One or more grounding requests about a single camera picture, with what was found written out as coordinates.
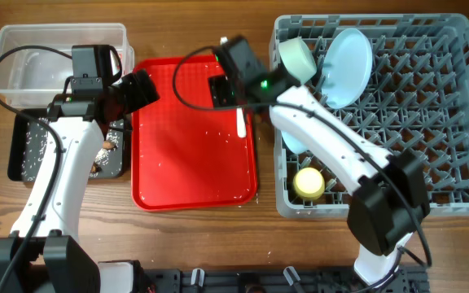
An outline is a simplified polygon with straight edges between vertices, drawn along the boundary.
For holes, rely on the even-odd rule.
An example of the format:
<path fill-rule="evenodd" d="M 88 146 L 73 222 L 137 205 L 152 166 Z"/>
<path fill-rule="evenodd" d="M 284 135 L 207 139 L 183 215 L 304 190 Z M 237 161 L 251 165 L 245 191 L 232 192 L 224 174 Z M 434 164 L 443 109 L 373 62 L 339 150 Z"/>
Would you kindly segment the white plastic spoon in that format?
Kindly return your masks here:
<path fill-rule="evenodd" d="M 242 108 L 236 109 L 236 129 L 239 138 L 247 137 L 247 128 L 245 122 L 245 115 Z"/>

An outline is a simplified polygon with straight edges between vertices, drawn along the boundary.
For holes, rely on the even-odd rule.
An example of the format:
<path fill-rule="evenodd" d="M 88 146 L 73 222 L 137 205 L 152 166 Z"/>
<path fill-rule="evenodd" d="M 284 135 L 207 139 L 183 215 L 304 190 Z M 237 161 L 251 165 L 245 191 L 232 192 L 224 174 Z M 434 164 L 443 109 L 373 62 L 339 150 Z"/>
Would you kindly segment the brown carrot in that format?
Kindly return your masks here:
<path fill-rule="evenodd" d="M 111 141 L 104 141 L 103 142 L 103 149 L 111 150 L 111 149 L 114 149 L 114 148 L 116 148 L 116 144 L 114 142 L 111 142 Z"/>

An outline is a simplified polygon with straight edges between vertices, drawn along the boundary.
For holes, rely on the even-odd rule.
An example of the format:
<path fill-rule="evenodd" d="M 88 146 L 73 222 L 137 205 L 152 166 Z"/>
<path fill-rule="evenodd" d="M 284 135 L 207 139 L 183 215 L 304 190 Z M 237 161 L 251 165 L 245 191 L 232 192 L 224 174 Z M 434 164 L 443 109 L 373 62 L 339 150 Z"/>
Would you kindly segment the small light blue bowl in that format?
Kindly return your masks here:
<path fill-rule="evenodd" d="M 302 142 L 296 139 L 294 136 L 290 135 L 289 133 L 282 131 L 281 132 L 283 142 L 285 147 L 293 154 L 299 155 L 304 153 L 308 150 Z"/>

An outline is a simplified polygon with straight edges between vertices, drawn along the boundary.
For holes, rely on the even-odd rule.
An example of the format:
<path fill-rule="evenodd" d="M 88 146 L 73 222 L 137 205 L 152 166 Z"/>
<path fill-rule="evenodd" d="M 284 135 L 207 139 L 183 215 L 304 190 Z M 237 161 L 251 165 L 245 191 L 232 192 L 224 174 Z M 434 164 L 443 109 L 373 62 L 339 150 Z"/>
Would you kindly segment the yellow plastic cup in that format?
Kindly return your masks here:
<path fill-rule="evenodd" d="M 325 180 L 315 168 L 307 167 L 299 170 L 293 177 L 292 187 L 302 199 L 319 199 L 325 191 Z"/>

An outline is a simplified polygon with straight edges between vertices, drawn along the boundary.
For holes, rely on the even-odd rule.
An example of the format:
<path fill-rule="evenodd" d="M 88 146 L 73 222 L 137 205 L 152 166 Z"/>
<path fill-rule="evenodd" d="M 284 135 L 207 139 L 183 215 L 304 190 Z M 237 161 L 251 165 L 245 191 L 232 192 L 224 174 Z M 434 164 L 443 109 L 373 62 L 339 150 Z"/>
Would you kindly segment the light blue plate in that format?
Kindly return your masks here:
<path fill-rule="evenodd" d="M 370 80 L 372 63 L 371 44 L 361 31 L 347 28 L 338 34 L 322 65 L 327 106 L 340 109 L 356 102 Z"/>

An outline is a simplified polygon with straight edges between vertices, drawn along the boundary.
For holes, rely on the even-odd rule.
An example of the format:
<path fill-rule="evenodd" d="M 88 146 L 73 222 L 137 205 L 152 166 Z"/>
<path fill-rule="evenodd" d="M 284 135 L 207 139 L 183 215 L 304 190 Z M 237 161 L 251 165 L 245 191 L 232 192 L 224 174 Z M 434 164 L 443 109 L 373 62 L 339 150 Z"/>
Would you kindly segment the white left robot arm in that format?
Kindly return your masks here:
<path fill-rule="evenodd" d="M 78 242 L 90 170 L 110 123 L 159 99 L 142 70 L 123 75 L 110 45 L 80 45 L 68 58 L 73 74 L 45 120 L 17 111 L 48 133 L 32 192 L 18 220 L 0 238 L 0 292 L 148 292 L 136 260 L 96 263 Z"/>

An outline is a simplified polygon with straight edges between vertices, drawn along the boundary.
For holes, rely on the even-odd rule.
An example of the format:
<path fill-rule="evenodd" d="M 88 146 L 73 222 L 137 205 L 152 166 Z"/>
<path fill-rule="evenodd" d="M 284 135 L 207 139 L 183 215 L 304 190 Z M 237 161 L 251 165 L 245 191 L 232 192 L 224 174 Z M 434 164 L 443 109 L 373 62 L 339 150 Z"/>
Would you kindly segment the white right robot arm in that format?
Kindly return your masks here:
<path fill-rule="evenodd" d="M 267 69 L 245 37 L 213 47 L 237 98 L 268 107 L 272 125 L 320 159 L 352 196 L 347 224 L 360 243 L 354 271 L 369 288 L 392 278 L 412 234 L 427 244 L 421 223 L 430 212 L 423 167 L 410 151 L 393 155 L 333 116 L 306 83 L 317 71 L 299 38 L 278 47 L 281 63 Z"/>

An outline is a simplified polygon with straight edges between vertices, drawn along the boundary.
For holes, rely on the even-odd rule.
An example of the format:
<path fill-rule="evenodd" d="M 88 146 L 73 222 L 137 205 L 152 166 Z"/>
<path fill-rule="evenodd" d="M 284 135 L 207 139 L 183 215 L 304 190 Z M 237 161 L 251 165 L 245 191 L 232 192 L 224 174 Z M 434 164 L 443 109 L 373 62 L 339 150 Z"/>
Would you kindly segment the grey dishwasher rack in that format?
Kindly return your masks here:
<path fill-rule="evenodd" d="M 469 216 L 469 19 L 461 14 L 281 15 L 270 38 L 299 37 L 315 57 L 335 36 L 360 30 L 373 52 L 370 81 L 335 116 L 393 154 L 423 164 L 434 216 Z"/>

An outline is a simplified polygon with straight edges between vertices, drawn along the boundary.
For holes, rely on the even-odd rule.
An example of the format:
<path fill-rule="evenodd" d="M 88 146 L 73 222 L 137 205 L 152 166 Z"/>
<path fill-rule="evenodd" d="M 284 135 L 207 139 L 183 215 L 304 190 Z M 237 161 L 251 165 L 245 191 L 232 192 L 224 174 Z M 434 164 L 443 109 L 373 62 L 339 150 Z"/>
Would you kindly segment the red plastic tray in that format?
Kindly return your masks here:
<path fill-rule="evenodd" d="M 160 99 L 132 115 L 131 196 L 149 212 L 240 206 L 257 192 L 252 118 L 245 112 L 247 137 L 239 138 L 236 111 L 206 112 L 174 96 L 172 77 L 187 102 L 212 106 L 208 78 L 222 70 L 211 55 L 189 59 L 145 59 Z"/>

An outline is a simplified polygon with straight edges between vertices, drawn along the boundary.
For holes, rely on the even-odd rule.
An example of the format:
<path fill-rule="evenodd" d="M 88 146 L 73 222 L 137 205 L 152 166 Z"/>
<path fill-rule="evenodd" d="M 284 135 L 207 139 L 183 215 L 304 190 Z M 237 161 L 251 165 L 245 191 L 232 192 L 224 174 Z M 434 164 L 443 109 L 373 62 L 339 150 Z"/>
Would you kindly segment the clear plastic bin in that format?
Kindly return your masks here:
<path fill-rule="evenodd" d="M 13 24 L 0 31 L 0 56 L 19 46 L 47 46 L 69 55 L 75 45 L 112 45 L 123 73 L 132 72 L 134 48 L 120 23 Z M 46 50 L 21 50 L 0 63 L 0 97 L 12 107 L 44 108 L 72 75 L 72 61 Z"/>

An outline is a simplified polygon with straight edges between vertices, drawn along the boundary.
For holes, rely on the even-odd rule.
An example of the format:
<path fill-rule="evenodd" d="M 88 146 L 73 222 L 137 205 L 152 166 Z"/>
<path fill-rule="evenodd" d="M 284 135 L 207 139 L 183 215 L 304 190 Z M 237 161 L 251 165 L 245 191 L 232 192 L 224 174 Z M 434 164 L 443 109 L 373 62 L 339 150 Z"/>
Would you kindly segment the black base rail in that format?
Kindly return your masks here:
<path fill-rule="evenodd" d="M 146 292 L 367 292 L 351 267 L 328 267 L 286 273 L 283 269 L 191 272 L 146 269 Z"/>

